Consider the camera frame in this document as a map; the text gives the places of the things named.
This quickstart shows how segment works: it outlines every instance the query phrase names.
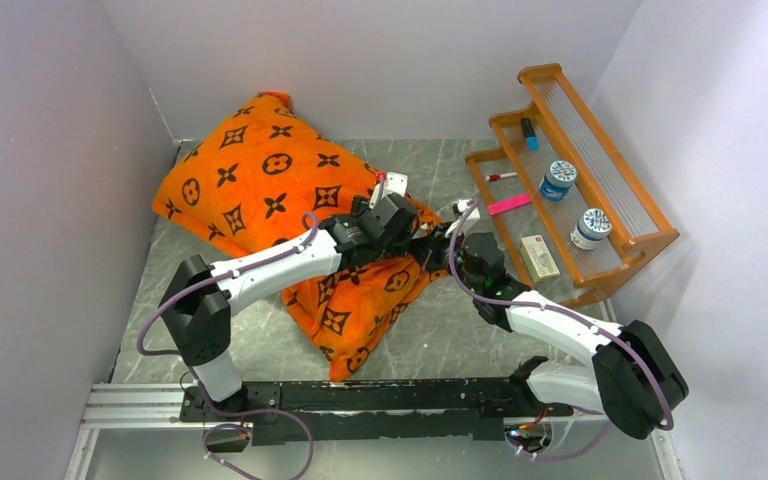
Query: patterned cloth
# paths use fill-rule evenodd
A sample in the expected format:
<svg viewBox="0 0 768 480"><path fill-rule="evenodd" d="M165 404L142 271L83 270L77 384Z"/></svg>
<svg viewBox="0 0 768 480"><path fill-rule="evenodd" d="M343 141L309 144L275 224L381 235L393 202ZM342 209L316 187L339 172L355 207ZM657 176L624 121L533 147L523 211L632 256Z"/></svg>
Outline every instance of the patterned cloth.
<svg viewBox="0 0 768 480"><path fill-rule="evenodd" d="M163 181L154 211L239 257L305 231L369 197L377 170L328 141L290 107L289 96L257 94L226 118ZM420 222L440 219L413 201ZM290 315L342 381L366 361L381 337L422 290L445 271L421 271L409 257L312 278L283 292Z"/></svg>

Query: white jar lid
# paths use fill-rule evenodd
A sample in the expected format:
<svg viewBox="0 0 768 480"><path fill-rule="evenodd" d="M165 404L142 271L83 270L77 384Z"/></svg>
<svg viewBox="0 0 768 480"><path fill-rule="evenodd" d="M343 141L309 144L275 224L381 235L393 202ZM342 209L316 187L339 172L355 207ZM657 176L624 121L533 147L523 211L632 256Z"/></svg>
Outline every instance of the white jar lid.
<svg viewBox="0 0 768 480"><path fill-rule="evenodd" d="M578 228L588 237L602 239L607 237L614 227L601 208L591 208L581 216Z"/></svg>
<svg viewBox="0 0 768 480"><path fill-rule="evenodd" d="M575 166L563 160L552 162L549 165L549 171L546 173L548 173L546 177L552 182L552 185L561 188L572 186L578 177L578 171L575 169Z"/></svg>

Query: jar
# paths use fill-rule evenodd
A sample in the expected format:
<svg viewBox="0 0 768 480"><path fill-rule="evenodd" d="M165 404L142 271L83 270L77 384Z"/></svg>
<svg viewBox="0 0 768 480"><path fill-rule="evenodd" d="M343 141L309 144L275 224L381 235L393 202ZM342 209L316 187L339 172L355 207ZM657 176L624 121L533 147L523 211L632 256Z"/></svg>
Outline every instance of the jar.
<svg viewBox="0 0 768 480"><path fill-rule="evenodd" d="M613 228L611 221L601 208L591 208L578 219L570 232L570 239L582 250L593 250L611 233Z"/></svg>
<svg viewBox="0 0 768 480"><path fill-rule="evenodd" d="M578 171L575 166L563 160L556 160L549 165L543 181L540 183L540 194L546 200L562 200L569 191L575 179L578 178Z"/></svg>

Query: pink highlighter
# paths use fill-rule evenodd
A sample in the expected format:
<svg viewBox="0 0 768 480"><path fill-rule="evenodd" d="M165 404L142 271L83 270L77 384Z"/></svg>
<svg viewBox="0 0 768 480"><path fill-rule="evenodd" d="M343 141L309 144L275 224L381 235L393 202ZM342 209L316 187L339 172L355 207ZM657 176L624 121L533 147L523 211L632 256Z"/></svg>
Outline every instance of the pink highlighter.
<svg viewBox="0 0 768 480"><path fill-rule="evenodd" d="M508 210L513 210L516 207L528 205L529 203L531 203L531 197L529 197L527 193L523 193L522 195L517 195L515 197L502 200L501 202L487 205L487 211L490 212L490 215L498 215L500 213L507 212Z"/></svg>

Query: cardboard box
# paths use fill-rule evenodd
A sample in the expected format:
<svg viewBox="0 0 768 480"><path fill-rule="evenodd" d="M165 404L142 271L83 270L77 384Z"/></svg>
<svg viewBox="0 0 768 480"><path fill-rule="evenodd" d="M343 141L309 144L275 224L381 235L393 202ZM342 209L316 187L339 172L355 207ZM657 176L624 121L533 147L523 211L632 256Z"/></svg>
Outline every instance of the cardboard box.
<svg viewBox="0 0 768 480"><path fill-rule="evenodd" d="M521 238L519 240L519 253L534 283L561 275L542 236L533 235Z"/></svg>

